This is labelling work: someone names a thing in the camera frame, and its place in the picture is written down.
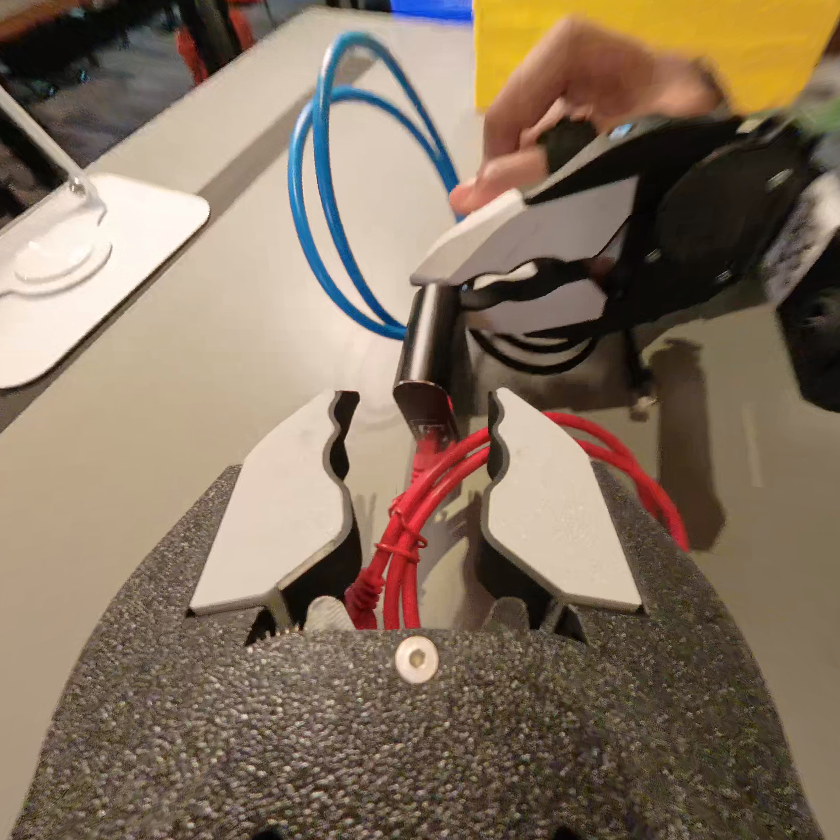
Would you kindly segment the person's right hand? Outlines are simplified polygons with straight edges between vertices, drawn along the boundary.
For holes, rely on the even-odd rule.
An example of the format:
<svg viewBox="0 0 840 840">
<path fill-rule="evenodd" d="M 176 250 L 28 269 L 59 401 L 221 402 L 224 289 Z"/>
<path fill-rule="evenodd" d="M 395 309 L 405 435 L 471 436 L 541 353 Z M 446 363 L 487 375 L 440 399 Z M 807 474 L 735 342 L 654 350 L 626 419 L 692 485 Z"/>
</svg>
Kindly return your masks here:
<svg viewBox="0 0 840 840">
<path fill-rule="evenodd" d="M 656 51 L 567 17 L 531 49 L 489 105 L 481 166 L 449 194 L 449 204 L 465 216 L 512 188 L 540 184 L 550 165 L 539 138 L 563 118 L 608 133 L 647 116 L 700 116 L 721 109 L 725 100 L 701 59 Z"/>
</svg>

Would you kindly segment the yellow plastic bin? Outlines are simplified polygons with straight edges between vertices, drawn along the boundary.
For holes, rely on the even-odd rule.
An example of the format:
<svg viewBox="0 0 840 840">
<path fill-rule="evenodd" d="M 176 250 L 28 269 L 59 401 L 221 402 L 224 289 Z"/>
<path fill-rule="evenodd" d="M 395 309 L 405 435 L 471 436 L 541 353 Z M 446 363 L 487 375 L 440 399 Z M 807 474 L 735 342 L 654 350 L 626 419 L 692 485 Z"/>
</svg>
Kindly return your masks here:
<svg viewBox="0 0 840 840">
<path fill-rule="evenodd" d="M 601 27 L 716 71 L 742 112 L 789 105 L 838 27 L 838 1 L 476 1 L 475 103 L 485 110 L 558 21 Z"/>
</svg>

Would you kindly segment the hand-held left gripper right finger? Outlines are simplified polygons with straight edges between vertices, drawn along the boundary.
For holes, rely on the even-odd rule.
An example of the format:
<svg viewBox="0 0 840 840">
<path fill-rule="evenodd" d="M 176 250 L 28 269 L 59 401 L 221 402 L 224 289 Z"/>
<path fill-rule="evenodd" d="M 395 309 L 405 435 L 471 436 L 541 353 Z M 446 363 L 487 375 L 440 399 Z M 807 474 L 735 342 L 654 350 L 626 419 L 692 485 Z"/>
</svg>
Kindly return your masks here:
<svg viewBox="0 0 840 840">
<path fill-rule="evenodd" d="M 634 574 L 583 447 L 506 387 L 489 395 L 480 582 L 524 603 L 538 627 L 552 602 L 634 614 Z"/>
</svg>

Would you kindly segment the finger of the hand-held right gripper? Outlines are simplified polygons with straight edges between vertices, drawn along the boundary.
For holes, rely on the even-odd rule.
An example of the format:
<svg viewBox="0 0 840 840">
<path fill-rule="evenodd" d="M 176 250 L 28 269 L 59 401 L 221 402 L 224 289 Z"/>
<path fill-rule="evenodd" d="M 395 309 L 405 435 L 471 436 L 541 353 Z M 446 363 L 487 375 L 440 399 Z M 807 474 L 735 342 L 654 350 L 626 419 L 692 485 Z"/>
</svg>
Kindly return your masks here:
<svg viewBox="0 0 840 840">
<path fill-rule="evenodd" d="M 629 218 L 637 177 L 527 204 L 509 190 L 444 233 L 410 276 L 413 286 L 459 286 L 506 275 L 535 259 L 571 262 L 600 254 Z"/>
<path fill-rule="evenodd" d="M 479 277 L 467 290 L 467 327 L 527 335 L 598 320 L 607 296 L 588 277 L 512 272 Z"/>
</svg>

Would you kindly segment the person's right forearm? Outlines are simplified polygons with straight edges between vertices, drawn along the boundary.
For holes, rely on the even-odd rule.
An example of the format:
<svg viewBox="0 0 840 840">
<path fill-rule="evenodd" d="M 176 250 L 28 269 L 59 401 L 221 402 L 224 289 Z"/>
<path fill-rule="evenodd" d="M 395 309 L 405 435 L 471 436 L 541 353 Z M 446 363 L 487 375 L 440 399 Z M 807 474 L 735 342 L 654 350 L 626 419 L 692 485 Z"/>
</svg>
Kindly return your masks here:
<svg viewBox="0 0 840 840">
<path fill-rule="evenodd" d="M 839 87 L 819 83 L 808 87 L 779 111 L 783 123 L 815 137 L 839 133 Z"/>
</svg>

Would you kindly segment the black network switch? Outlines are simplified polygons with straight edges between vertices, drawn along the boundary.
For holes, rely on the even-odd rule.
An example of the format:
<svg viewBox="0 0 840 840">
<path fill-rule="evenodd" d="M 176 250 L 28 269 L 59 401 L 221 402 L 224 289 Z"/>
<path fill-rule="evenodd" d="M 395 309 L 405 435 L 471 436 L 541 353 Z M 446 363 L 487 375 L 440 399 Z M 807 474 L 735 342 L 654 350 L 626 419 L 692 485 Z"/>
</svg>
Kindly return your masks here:
<svg viewBox="0 0 840 840">
<path fill-rule="evenodd" d="M 459 293 L 454 288 L 421 287 L 414 296 L 392 396 L 418 444 L 446 448 L 459 440 L 452 384 L 460 338 L 468 335 L 481 358 L 519 374 L 540 377 L 572 371 L 587 361 L 599 344 L 597 338 L 537 343 L 535 339 L 463 330 L 460 315 Z"/>
</svg>

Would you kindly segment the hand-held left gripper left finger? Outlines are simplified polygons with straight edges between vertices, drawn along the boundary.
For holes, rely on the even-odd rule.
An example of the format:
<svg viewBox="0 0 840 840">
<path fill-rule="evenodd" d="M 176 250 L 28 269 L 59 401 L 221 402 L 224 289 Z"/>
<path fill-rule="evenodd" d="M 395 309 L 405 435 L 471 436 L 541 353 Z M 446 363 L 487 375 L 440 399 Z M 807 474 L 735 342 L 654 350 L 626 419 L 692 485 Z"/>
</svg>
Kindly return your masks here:
<svg viewBox="0 0 840 840">
<path fill-rule="evenodd" d="M 355 391 L 322 392 L 245 457 L 190 614 L 262 607 L 295 627 L 314 600 L 344 595 L 362 566 L 344 445 L 359 402 Z"/>
</svg>

